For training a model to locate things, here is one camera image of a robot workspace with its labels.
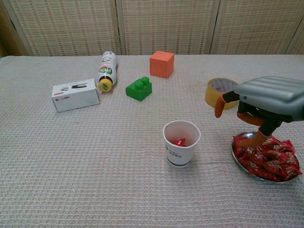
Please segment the red candy wrapper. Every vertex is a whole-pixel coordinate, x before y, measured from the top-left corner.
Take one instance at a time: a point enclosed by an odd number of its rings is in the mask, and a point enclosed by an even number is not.
[[[287,158],[289,157],[288,154],[286,154],[285,152],[277,151],[277,150],[270,150],[269,148],[264,149],[262,151],[262,155],[264,155],[265,157],[267,157],[269,159],[276,159],[276,160],[280,160],[282,162],[286,162]]]
[[[282,165],[282,174],[281,174],[281,179],[283,181],[287,181],[292,178],[294,175],[301,175],[302,172],[299,171],[295,166],[293,165],[287,165],[284,164]]]
[[[275,182],[281,182],[281,179],[277,176],[273,175],[272,173],[265,171],[265,170],[258,170],[253,173],[253,175],[256,175],[260,178],[264,178],[266,180],[275,181]]]
[[[274,145],[274,150],[295,152],[295,148],[290,140],[285,140],[278,145]]]
[[[245,148],[241,147],[239,144],[241,141],[246,139],[246,137],[233,137],[233,143],[234,143],[234,154],[237,158],[241,158],[244,155]]]
[[[294,167],[296,167],[297,169],[299,169],[299,164],[295,160],[295,156],[294,156],[295,153],[293,153],[293,152],[285,152],[285,154],[288,155],[288,158],[286,159],[286,164],[293,165]]]
[[[174,141],[173,144],[177,145],[177,146],[184,146],[185,141],[186,141],[186,139],[184,138],[184,139]]]
[[[256,173],[259,170],[258,166],[252,161],[244,159],[239,159],[238,161],[248,170],[250,174]]]
[[[263,167],[270,173],[275,175],[281,175],[283,163],[279,160],[272,160],[263,163]]]
[[[254,153],[253,149],[250,147],[244,148],[243,156],[241,157],[243,160],[249,160],[251,154]]]
[[[258,146],[260,151],[263,151],[264,149],[267,149],[269,147],[273,147],[274,145],[278,145],[280,141],[278,141],[275,137],[272,135],[261,145]]]
[[[251,154],[251,156],[249,157],[249,159],[258,166],[258,168],[262,168],[263,167],[263,163],[267,162],[268,159],[262,155],[261,152],[255,150],[255,153]]]

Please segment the tape roll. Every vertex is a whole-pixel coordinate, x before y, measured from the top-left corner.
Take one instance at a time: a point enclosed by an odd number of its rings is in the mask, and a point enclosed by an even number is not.
[[[226,78],[214,78],[208,81],[205,101],[212,107],[215,107],[215,103],[219,96],[224,93],[230,92],[237,85],[235,81]],[[225,104],[224,109],[230,109],[237,105],[237,101],[233,101]]]

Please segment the white paper cup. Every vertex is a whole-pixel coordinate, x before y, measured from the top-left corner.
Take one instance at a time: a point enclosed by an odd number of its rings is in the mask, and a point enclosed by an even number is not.
[[[196,144],[200,140],[200,131],[189,121],[177,120],[166,124],[163,128],[167,160],[175,168],[189,165]],[[185,138],[186,147],[172,144],[173,141]]]

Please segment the plastic bottle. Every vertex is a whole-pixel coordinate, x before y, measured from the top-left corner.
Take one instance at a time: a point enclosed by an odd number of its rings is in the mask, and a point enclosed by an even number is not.
[[[116,82],[116,55],[112,51],[106,51],[102,55],[102,63],[98,70],[97,80],[99,88],[108,92]]]

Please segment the green toy block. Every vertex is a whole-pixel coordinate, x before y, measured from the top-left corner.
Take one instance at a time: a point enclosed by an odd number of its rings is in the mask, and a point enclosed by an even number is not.
[[[126,87],[125,93],[135,100],[142,101],[152,93],[152,83],[148,77],[142,77]]]

